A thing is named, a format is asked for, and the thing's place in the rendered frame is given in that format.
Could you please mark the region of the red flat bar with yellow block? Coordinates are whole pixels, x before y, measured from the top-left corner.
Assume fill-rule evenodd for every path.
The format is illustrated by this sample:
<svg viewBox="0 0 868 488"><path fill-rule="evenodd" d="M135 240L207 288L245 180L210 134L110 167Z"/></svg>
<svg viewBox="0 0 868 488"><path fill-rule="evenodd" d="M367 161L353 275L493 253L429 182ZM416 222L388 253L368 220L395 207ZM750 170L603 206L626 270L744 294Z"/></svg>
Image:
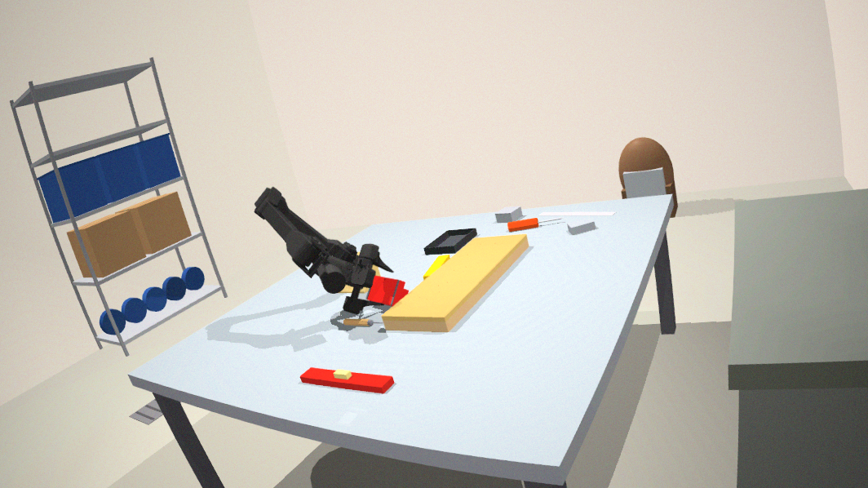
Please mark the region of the red flat bar with yellow block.
<svg viewBox="0 0 868 488"><path fill-rule="evenodd" d="M302 383L324 385L324 387L361 390L384 394L393 384L392 376L350 373L349 370L324 370L309 368L300 376Z"/></svg>

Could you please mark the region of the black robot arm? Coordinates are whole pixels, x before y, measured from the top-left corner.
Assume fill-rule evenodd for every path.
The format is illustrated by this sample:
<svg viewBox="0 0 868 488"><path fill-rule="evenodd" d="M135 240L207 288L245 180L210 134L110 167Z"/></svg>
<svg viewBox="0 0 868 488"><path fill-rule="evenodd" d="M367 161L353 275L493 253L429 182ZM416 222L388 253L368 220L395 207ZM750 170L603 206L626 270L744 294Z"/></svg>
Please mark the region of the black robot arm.
<svg viewBox="0 0 868 488"><path fill-rule="evenodd" d="M331 294L339 293L345 283L359 289L374 285L376 271L374 262L357 255L357 248L350 243L326 239L306 221L289 209L279 190L266 188L255 203L255 211L263 220L277 231L286 242L287 252L292 260L310 278L320 277L324 289ZM349 277L341 270L342 260L349 263ZM310 269L309 265L313 264ZM306 265L306 266L304 266Z"/></svg>

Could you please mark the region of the orange hexagonal rod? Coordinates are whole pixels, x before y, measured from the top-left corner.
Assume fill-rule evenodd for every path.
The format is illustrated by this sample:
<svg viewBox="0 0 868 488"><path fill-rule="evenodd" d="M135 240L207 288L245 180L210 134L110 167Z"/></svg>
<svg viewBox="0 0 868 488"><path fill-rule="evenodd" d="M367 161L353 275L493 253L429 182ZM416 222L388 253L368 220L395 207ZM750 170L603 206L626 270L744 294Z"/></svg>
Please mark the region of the orange hexagonal rod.
<svg viewBox="0 0 868 488"><path fill-rule="evenodd" d="M533 218L533 219L529 219L529 220L520 220L520 221L509 222L509 224L507 224L507 228L509 228L509 232L519 231L519 230L524 230L524 229L529 229L529 228L538 228L538 224L544 224L544 222L553 221L553 220L561 220L561 219L562 218L556 218L556 219L551 219L551 220L538 221L538 218Z"/></svg>

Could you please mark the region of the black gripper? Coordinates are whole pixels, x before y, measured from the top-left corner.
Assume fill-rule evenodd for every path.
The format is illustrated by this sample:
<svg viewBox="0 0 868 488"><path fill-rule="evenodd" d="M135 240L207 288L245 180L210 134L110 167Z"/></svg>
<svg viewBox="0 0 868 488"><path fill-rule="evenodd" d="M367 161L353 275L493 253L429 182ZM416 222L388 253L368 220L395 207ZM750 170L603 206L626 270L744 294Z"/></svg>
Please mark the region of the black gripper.
<svg viewBox="0 0 868 488"><path fill-rule="evenodd" d="M374 262L374 266L381 268L382 270L394 273L379 257L379 247L374 244L364 244L362 245L361 252L359 252L359 257L370 260ZM341 270L345 277L349 277L350 269L348 269L348 264L351 264L345 260L342 260ZM359 297L359 289L353 287L351 296L345 296L345 300L343 303L343 309L345 312L358 314L359 311L362 311L365 306L370 305L384 305L383 303L366 300L366 299L358 299Z"/></svg>

